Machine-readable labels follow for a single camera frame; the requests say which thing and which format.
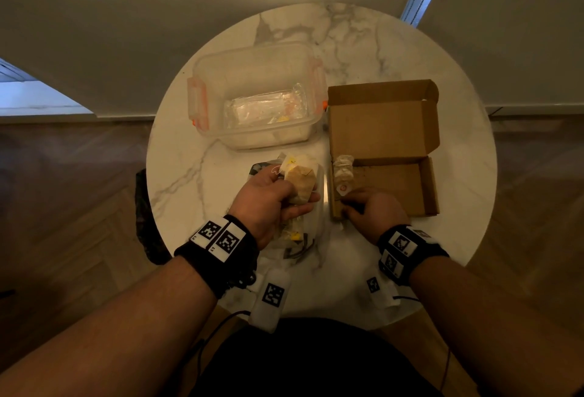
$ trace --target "hand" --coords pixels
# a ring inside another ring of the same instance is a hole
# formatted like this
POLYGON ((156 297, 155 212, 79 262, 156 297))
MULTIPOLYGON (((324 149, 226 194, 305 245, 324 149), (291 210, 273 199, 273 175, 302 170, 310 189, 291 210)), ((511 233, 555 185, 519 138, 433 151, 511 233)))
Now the hand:
POLYGON ((356 189, 345 195, 341 202, 365 205, 363 214, 347 204, 343 207, 343 213, 357 231, 374 245, 377 244, 379 237, 393 226, 411 223, 393 194, 377 188, 356 189))
POLYGON ((274 237, 280 222, 312 211, 314 202, 321 198, 312 193, 305 205, 285 205, 288 197, 296 194, 288 180, 278 179, 279 165, 270 165, 259 171, 239 190, 228 214, 237 217, 255 237, 260 250, 274 237))

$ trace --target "white wall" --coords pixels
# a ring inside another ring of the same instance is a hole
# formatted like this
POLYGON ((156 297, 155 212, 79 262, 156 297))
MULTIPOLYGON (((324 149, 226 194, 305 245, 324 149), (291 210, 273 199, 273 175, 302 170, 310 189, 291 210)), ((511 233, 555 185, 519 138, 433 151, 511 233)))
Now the white wall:
POLYGON ((418 28, 487 105, 584 103, 584 0, 432 0, 418 28))
POLYGON ((0 0, 0 57, 98 115, 147 115, 208 39, 257 12, 312 1, 399 17, 407 0, 0 0))

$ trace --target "right hand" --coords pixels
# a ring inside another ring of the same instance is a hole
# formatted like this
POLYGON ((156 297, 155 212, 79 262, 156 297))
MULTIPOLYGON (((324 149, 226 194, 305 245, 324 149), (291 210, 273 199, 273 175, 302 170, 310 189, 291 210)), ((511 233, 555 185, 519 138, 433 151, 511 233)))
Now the right hand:
POLYGON ((372 244, 376 245, 379 237, 388 229, 397 225, 411 223, 402 205, 386 191, 377 188, 359 188, 345 195, 341 202, 345 204, 343 213, 351 223, 372 244), (364 205, 363 214, 346 203, 364 205))

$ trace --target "clear plastic container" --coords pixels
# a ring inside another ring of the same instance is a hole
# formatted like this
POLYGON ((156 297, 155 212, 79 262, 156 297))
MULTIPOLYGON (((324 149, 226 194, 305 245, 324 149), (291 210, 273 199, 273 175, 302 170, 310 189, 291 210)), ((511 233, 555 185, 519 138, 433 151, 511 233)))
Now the clear plastic container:
POLYGON ((322 61, 302 42, 201 57, 187 84, 193 124, 232 149, 308 140, 328 99, 322 61))

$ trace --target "forearm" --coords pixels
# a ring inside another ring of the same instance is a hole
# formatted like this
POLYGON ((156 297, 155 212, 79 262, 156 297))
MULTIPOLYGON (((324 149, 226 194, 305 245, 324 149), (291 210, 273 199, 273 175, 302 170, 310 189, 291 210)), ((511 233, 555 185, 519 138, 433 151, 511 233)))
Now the forearm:
POLYGON ((154 395, 216 303, 177 257, 5 371, 0 395, 154 395))
POLYGON ((584 342, 447 257, 410 284, 473 378, 503 395, 571 395, 584 383, 584 342))

